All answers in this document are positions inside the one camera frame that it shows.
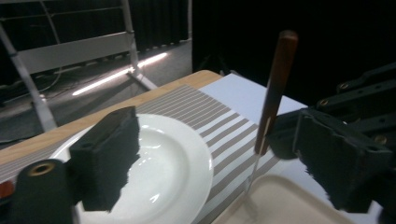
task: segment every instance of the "wooden knife handle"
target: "wooden knife handle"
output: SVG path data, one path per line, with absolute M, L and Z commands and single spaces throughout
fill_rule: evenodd
M 294 61 L 297 44 L 298 36 L 294 31 L 285 30 L 280 32 L 254 147 L 256 154 L 265 155 L 267 151 L 268 143 L 265 142 L 264 136 L 271 132 L 274 126 L 277 110 L 279 109 L 283 91 L 286 88 Z
M 8 180 L 0 184 L 0 199 L 6 198 L 14 192 L 14 184 Z

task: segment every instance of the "knife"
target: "knife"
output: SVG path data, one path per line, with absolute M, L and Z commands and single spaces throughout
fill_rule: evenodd
M 298 35 L 292 30 L 284 30 L 279 33 L 276 44 L 276 52 L 271 67 L 271 73 L 268 79 L 267 92 L 262 108 L 259 129 L 257 131 L 254 153 L 256 160 L 250 177 L 247 178 L 245 193 L 250 191 L 254 175 L 261 156 L 265 155 L 268 148 L 268 142 L 265 141 L 265 135 L 271 132 L 274 126 L 277 110 L 279 109 L 283 91 L 286 88 L 291 66 L 294 61 L 294 55 L 297 50 Z

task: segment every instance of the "black curtain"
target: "black curtain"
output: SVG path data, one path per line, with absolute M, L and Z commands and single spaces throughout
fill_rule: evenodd
M 125 31 L 119 0 L 44 3 L 61 43 Z M 130 0 L 129 4 L 139 52 L 189 38 L 188 0 Z M 5 18 L 2 24 L 16 50 L 57 43 L 44 10 L 37 2 L 0 4 L 0 18 Z M 10 85 L 19 78 L 7 57 L 6 50 L 0 48 L 0 85 Z
M 396 61 L 396 1 L 193 0 L 193 71 L 234 70 L 266 85 L 278 34 L 299 34 L 285 94 L 307 105 Z

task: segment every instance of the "table runner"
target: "table runner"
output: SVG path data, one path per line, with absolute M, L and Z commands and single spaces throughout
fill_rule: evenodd
M 207 143 L 214 177 L 207 201 L 193 223 L 211 223 L 245 188 L 254 162 L 258 126 L 211 96 L 184 85 L 136 108 L 139 114 L 157 114 L 191 126 Z M 14 178 L 34 161 L 48 158 L 68 138 L 27 157 L 0 165 L 0 182 Z M 260 158 L 256 176 L 268 172 L 278 159 L 269 151 Z

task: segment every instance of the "metal frame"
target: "metal frame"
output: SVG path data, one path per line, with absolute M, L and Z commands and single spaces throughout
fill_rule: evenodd
M 0 4 L 37 2 L 38 0 L 0 0 Z M 125 31 L 114 35 L 104 35 L 95 38 L 83 39 L 64 44 L 47 46 L 44 48 L 16 51 L 9 40 L 6 31 L 0 22 L 0 38 L 6 46 L 11 61 L 30 95 L 34 108 L 44 132 L 57 127 L 46 100 L 39 94 L 31 74 L 63 67 L 73 63 L 80 63 L 96 58 L 105 57 L 124 51 L 130 52 L 131 75 L 147 90 L 156 89 L 157 86 L 141 74 L 138 65 L 137 49 L 134 40 L 134 29 L 128 0 L 120 0 L 125 23 Z

